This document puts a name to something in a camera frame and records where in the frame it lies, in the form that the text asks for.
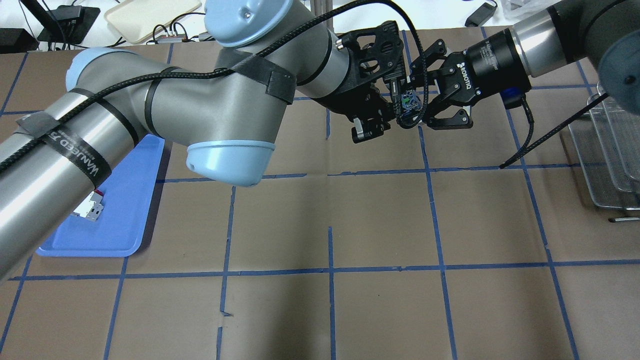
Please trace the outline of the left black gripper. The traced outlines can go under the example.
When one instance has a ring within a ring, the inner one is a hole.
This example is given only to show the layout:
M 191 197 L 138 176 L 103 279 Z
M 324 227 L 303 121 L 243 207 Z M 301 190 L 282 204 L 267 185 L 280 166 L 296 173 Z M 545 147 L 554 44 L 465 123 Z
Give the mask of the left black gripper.
M 354 144 L 370 141 L 391 129 L 394 113 L 402 113 L 402 80 L 389 80 L 390 105 L 377 90 L 377 80 L 403 71 L 402 48 L 396 21 L 377 27 L 351 30 L 338 35 L 339 51 L 348 55 L 345 78 L 329 95 L 320 98 L 323 107 L 351 118 Z

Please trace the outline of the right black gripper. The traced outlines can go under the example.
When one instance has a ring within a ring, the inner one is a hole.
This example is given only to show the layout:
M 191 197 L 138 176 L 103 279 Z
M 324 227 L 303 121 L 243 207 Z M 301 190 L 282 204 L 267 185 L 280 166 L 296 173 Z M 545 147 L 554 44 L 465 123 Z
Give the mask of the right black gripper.
M 410 63 L 410 76 L 422 75 L 425 68 L 444 60 L 430 77 L 438 95 L 423 105 L 417 119 L 436 131 L 466 130 L 474 125 L 471 107 L 496 94 L 518 96 L 531 90 L 530 76 L 517 52 L 510 29 L 483 39 L 463 51 L 452 52 L 437 39 Z M 448 117 L 441 112 L 455 108 Z

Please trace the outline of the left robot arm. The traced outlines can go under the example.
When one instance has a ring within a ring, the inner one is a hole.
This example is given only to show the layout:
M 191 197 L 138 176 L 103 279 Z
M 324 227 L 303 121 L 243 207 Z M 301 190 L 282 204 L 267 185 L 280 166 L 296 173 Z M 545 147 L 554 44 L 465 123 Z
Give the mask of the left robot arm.
M 6 281 L 147 135 L 187 146 L 187 168 L 251 187 L 265 173 L 296 90 L 336 110 L 354 55 L 299 0 L 208 0 L 216 69 L 171 68 L 128 50 L 78 53 L 67 92 L 20 117 L 1 144 L 1 280 Z

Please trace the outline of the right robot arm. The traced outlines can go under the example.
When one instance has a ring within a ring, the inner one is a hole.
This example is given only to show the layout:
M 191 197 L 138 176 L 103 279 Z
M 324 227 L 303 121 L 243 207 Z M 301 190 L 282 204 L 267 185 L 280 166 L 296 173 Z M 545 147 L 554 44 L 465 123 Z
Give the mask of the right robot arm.
M 531 78 L 588 59 L 599 84 L 623 110 L 639 114 L 637 0 L 560 0 L 509 28 L 447 54 L 427 76 L 438 95 L 417 119 L 435 130 L 468 129 L 469 108 Z

